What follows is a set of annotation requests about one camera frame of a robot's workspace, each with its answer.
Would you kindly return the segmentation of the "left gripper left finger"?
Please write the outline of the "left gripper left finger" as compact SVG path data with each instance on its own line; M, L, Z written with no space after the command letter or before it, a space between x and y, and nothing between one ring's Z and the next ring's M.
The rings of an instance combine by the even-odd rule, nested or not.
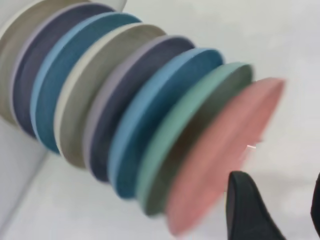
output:
M229 240L284 240L252 177L232 171L228 177L226 225Z

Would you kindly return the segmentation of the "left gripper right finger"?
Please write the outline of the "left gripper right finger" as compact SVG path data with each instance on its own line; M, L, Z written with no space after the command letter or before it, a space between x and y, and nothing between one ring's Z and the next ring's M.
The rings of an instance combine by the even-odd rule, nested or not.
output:
M310 215L311 215L314 226L319 227L320 226L320 175L318 175L318 178L315 183Z

